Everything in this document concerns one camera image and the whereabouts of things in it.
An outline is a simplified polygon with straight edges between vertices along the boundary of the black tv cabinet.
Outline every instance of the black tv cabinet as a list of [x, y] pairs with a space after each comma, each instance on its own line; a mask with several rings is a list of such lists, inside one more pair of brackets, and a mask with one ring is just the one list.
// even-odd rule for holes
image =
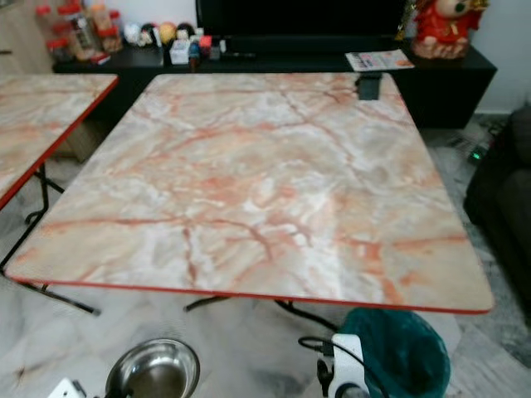
[[[391, 75], [419, 129], [462, 129], [469, 122], [487, 90], [496, 67], [475, 48], [463, 60], [429, 61], [416, 57], [403, 43], [414, 69], [394, 70]], [[157, 48], [125, 47], [101, 66], [88, 63], [56, 64], [56, 73], [112, 73], [118, 86], [91, 115], [116, 124], [156, 76], [192, 73], [189, 66], [171, 66]], [[343, 53], [259, 54], [252, 60], [203, 61], [196, 73], [274, 73], [352, 71]]]

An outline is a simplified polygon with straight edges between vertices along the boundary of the paper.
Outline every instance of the paper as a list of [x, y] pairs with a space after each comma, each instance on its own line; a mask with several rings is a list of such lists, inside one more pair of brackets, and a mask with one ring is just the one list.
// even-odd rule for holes
[[372, 70], [410, 69], [415, 66], [402, 50], [380, 52], [349, 52], [345, 54], [356, 72]]

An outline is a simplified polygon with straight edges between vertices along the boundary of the marble floor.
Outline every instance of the marble floor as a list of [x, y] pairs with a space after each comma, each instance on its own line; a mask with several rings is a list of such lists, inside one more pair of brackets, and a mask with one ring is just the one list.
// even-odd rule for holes
[[[446, 396], [529, 396], [529, 329], [489, 246], [461, 209], [474, 166], [464, 160], [461, 148], [448, 144], [454, 134], [423, 132], [483, 261], [497, 306], [484, 316], [421, 316], [442, 336], [451, 355], [453, 371]], [[80, 165], [69, 160], [47, 163], [48, 175], [62, 186], [79, 170]], [[57, 198], [53, 192], [51, 201]], [[38, 209], [39, 201], [39, 186], [30, 181], [0, 212], [0, 255], [24, 230], [23, 217]], [[0, 397], [46, 397], [63, 377], [78, 380], [90, 398], [103, 396], [106, 377], [121, 354], [155, 337], [181, 338], [196, 350], [202, 372], [194, 398], [321, 396], [316, 356], [296, 341], [303, 335], [327, 337], [329, 331], [271, 302], [234, 298], [185, 313], [183, 305], [197, 296], [117, 289], [52, 290], [103, 312], [96, 318], [1, 279]], [[307, 303], [300, 307], [336, 323], [351, 309]]]

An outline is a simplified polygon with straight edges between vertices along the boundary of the black sofa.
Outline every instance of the black sofa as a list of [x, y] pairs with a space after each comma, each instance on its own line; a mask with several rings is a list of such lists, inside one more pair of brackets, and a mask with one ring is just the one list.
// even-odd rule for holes
[[531, 106], [513, 113], [468, 186], [465, 211], [480, 226], [531, 314]]

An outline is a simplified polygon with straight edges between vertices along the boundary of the television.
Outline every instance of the television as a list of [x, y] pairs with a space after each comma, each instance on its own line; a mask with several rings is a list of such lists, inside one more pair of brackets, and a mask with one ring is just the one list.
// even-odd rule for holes
[[235, 51], [372, 51], [380, 48], [369, 42], [397, 34], [406, 2], [196, 0], [196, 8], [205, 33], [230, 38]]

